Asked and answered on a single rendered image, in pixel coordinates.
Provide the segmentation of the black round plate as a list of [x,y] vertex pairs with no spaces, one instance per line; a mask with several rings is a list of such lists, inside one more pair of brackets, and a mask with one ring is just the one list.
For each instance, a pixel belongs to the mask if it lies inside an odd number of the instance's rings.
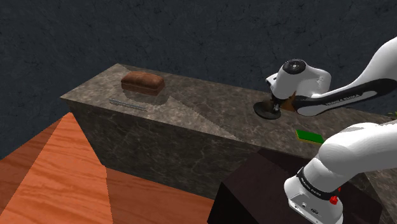
[[274,110],[273,103],[270,101],[256,102],[253,109],[259,117],[267,120],[275,120],[281,117],[281,112]]

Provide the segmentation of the green and yellow sponge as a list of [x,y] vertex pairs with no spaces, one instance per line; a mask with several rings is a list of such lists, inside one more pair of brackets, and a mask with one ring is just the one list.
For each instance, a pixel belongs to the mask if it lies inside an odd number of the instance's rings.
[[324,138],[320,134],[308,132],[304,130],[295,130],[297,139],[315,144],[323,144]]

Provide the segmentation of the dark robot stand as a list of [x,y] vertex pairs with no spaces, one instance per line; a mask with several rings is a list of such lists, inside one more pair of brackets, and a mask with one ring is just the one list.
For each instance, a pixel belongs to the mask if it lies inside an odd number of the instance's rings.
[[[208,224],[312,224],[294,212],[284,192],[284,182],[306,165],[305,158],[274,150],[254,153],[221,182],[209,214]],[[342,186],[343,224],[394,224],[387,221],[380,202],[369,193],[364,176],[359,185]]]

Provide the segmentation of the brown bread loaf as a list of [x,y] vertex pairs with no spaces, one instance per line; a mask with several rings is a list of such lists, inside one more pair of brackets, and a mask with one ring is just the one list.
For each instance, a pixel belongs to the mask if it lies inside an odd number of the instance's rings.
[[152,73],[131,71],[121,79],[121,87],[123,90],[157,96],[165,87],[165,80]]

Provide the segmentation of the grey metal knife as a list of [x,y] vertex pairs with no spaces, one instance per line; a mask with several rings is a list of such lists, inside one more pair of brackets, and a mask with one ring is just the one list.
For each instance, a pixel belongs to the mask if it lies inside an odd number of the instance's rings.
[[119,101],[119,100],[112,99],[112,98],[109,99],[109,102],[111,104],[114,104],[114,105],[125,106],[125,107],[128,107],[128,108],[133,108],[133,109],[137,109],[137,110],[140,110],[140,111],[146,111],[146,108],[143,107],[143,106],[139,106],[139,105],[135,105],[135,104]]

